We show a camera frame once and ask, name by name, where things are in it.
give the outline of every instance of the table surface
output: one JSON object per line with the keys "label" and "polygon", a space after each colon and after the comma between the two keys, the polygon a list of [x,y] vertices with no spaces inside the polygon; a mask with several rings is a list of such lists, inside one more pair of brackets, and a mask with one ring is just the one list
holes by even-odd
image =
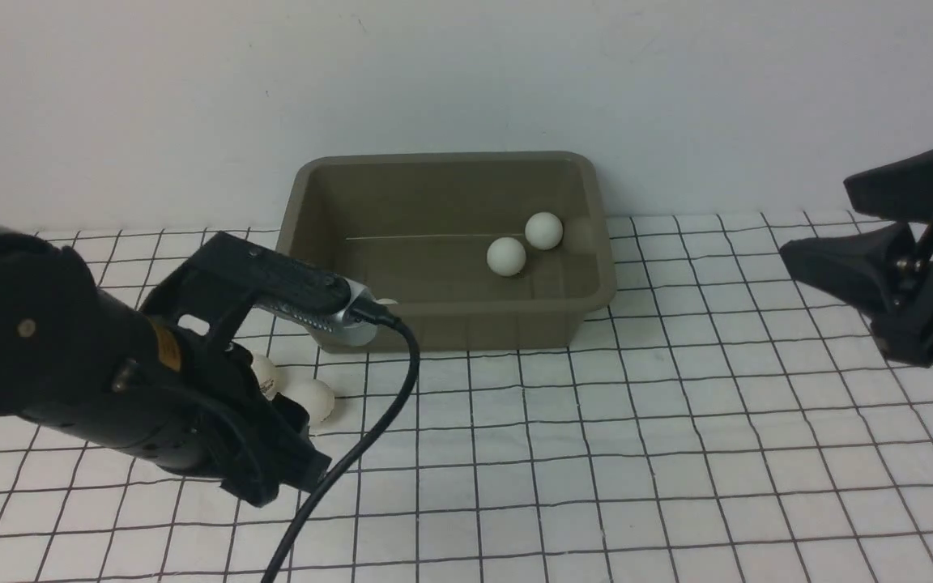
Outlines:
{"label": "table surface", "polygon": [[[337,483],[281,581],[933,581],[933,368],[796,285],[786,240],[848,213],[608,220],[619,292],[565,351],[425,355],[419,393]],[[137,305],[215,229],[40,232]],[[271,229],[225,229],[266,246]],[[339,457],[404,355],[327,355],[252,313],[241,343],[338,392]],[[215,483],[0,418],[0,581],[258,580],[300,496]]]}

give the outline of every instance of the white ball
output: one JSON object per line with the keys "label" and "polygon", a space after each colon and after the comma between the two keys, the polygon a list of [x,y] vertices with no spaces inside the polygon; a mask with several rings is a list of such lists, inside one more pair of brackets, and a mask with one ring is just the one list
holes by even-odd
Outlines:
{"label": "white ball", "polygon": [[279,369],[271,363],[265,355],[251,353],[254,360],[251,361],[251,370],[254,372],[254,379],[258,381],[258,388],[262,389],[262,394],[271,401],[275,397],[275,392],[279,391]]}
{"label": "white ball", "polygon": [[503,277],[521,273],[527,257],[525,246],[511,236],[496,239],[488,246],[488,268]]}
{"label": "white ball", "polygon": [[525,239],[530,246],[548,251],[560,244],[564,236],[564,225],[553,213],[536,213],[525,225]]}
{"label": "white ball", "polygon": [[308,427],[311,428],[330,417],[336,401],[329,385],[316,379],[292,383],[283,389],[283,396],[304,407],[308,412]]}

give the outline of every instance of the plastic bin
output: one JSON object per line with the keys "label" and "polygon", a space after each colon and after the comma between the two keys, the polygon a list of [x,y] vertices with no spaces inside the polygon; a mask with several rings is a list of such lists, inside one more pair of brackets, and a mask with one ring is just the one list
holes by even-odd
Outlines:
{"label": "plastic bin", "polygon": [[[523,239],[551,211],[564,240]],[[514,236],[521,274],[488,269],[488,245]],[[425,351],[566,347],[617,287],[595,172],[571,152],[355,155],[308,163],[293,182],[277,251],[397,301]],[[366,347],[311,331],[325,351],[403,351],[388,330]]]}

